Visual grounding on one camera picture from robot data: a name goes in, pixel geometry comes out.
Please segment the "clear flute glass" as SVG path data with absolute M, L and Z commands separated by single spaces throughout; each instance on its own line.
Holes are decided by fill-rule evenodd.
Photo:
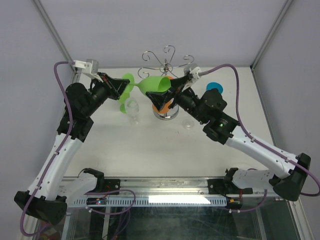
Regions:
M 195 123 L 192 119 L 184 119 L 182 121 L 182 127 L 186 130 L 190 130 L 194 127 Z

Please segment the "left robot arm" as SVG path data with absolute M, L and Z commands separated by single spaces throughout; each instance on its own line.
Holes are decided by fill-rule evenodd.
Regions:
M 104 173 L 92 168 L 86 168 L 79 179 L 64 188 L 60 188 L 60 183 L 94 124 L 93 113 L 107 99 L 119 100 L 129 84 L 129 79 L 112 78 L 99 72 L 91 80 L 89 89 L 79 82 L 66 88 L 65 113 L 51 152 L 28 190 L 18 191 L 14 197 L 27 215 L 57 225 L 74 200 L 90 191 L 96 195 L 103 192 Z

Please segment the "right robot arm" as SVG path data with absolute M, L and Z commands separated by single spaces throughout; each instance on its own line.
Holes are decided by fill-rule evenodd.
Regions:
M 186 82 L 187 77 L 172 79 L 172 86 L 166 91 L 148 91 L 145 95 L 158 110 L 172 100 L 204 125 L 203 132 L 209 139 L 237 149 L 267 168 L 254 171 L 230 168 L 224 177 L 225 191 L 234 194 L 240 189 L 261 188 L 272 190 L 285 200 L 297 201 L 307 179 L 311 157 L 286 152 L 243 130 L 239 120 L 224 113 L 227 102 L 216 88 L 198 98 L 190 87 L 184 89 Z

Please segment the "orange plastic wine glass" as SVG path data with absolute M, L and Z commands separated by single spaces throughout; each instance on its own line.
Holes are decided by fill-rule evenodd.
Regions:
M 172 80 L 171 76 L 157 77 L 155 87 L 149 91 L 149 98 L 158 112 L 163 111 L 166 108 L 165 105 L 172 99 L 170 91 Z

